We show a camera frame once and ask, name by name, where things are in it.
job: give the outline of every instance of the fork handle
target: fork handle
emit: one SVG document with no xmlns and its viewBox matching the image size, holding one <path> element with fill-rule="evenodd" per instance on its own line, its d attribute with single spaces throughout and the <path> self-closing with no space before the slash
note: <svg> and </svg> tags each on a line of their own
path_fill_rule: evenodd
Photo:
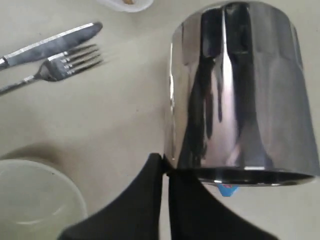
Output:
<svg viewBox="0 0 320 240">
<path fill-rule="evenodd" d="M 0 88 L 0 96 L 8 94 L 14 90 L 20 89 L 24 86 L 27 86 L 29 84 L 32 84 L 36 81 L 38 81 L 39 79 L 36 78 L 34 75 L 33 76 L 27 76 L 26 78 L 24 78 L 22 81 L 16 82 L 14 84 L 8 85 L 8 86 L 4 86 L 2 88 Z"/>
</svg>

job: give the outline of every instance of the white container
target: white container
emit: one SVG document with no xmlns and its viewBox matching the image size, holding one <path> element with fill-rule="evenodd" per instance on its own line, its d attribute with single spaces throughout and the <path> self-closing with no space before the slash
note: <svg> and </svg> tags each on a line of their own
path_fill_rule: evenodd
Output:
<svg viewBox="0 0 320 240">
<path fill-rule="evenodd" d="M 154 0 L 132 0 L 134 4 L 126 4 L 123 0 L 97 0 L 118 12 L 136 13 L 147 9 Z"/>
<path fill-rule="evenodd" d="M 88 216 L 76 185 L 51 166 L 0 160 L 0 238 L 55 240 Z"/>
</svg>

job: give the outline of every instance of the blue object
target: blue object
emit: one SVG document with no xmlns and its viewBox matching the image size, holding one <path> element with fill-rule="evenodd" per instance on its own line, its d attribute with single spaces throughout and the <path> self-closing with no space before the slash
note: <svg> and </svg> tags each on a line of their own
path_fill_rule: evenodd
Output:
<svg viewBox="0 0 320 240">
<path fill-rule="evenodd" d="M 226 184 L 218 184 L 217 187 L 223 197 L 231 197 L 235 193 L 235 191 L 238 189 L 238 186 L 232 186 L 232 185 L 226 185 Z"/>
</svg>

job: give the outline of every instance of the knife handle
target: knife handle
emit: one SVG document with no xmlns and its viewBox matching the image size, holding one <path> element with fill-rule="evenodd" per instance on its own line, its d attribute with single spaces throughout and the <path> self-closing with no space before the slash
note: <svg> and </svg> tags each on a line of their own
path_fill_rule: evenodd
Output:
<svg viewBox="0 0 320 240">
<path fill-rule="evenodd" d="M 4 86 L 4 87 L 0 88 L 0 96 L 8 94 L 14 90 L 20 89 L 26 85 L 32 84 L 38 80 L 39 79 L 35 78 L 35 76 L 28 76 L 28 77 L 24 78 L 22 81 L 13 83 L 8 86 Z"/>
<path fill-rule="evenodd" d="M 9 66 L 4 57 L 0 58 L 0 71 L 6 69 Z"/>
</svg>

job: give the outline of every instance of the fork tines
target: fork tines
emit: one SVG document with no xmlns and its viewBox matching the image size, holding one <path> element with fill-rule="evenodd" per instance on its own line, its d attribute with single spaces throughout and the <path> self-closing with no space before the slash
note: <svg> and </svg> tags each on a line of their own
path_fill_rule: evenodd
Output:
<svg viewBox="0 0 320 240">
<path fill-rule="evenodd" d="M 61 62 L 69 75 L 81 73 L 103 62 L 96 44 L 73 48 L 64 56 Z"/>
</svg>

